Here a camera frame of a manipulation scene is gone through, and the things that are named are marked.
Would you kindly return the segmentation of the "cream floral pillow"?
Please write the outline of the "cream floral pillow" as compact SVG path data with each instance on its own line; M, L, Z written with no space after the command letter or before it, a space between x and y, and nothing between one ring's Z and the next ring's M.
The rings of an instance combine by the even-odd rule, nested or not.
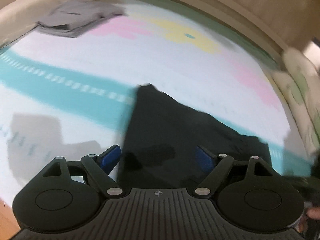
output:
M319 155L319 75L300 51L282 53L285 71L272 72L272 79L285 98L303 141L306 157Z

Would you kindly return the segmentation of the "grey folded garment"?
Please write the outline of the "grey folded garment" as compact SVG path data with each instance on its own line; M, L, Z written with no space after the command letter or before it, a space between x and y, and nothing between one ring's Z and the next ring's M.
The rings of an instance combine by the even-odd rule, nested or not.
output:
M104 1L71 0L37 20L43 34L75 38L112 18L125 15L122 7Z

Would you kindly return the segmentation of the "black pants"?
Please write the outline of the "black pants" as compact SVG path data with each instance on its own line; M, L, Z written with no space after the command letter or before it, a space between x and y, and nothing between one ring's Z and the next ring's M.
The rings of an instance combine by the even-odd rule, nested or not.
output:
M197 150L200 146L214 155L237 160L257 155L271 162L268 145L259 138L242 135L152 85L141 86L125 134L118 183L126 190L194 189L212 165Z

